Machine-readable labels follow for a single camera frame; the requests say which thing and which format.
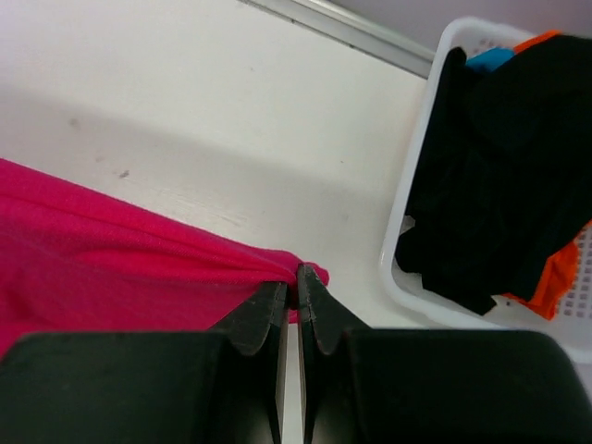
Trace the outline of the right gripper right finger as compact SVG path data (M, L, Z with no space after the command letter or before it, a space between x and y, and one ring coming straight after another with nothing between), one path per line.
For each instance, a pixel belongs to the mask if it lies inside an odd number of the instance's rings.
M307 443L587 443L565 351L528 330L372 328L297 274Z

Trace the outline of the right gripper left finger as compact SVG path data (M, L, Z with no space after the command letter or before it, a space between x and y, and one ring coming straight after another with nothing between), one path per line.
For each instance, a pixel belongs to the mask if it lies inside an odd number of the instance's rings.
M278 443L289 290L205 331L34 334L1 361L5 443Z

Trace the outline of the red t shirt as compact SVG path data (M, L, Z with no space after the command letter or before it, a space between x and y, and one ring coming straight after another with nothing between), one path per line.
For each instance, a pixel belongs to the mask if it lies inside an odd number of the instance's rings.
M201 330L302 260L1 164L1 347L62 331Z

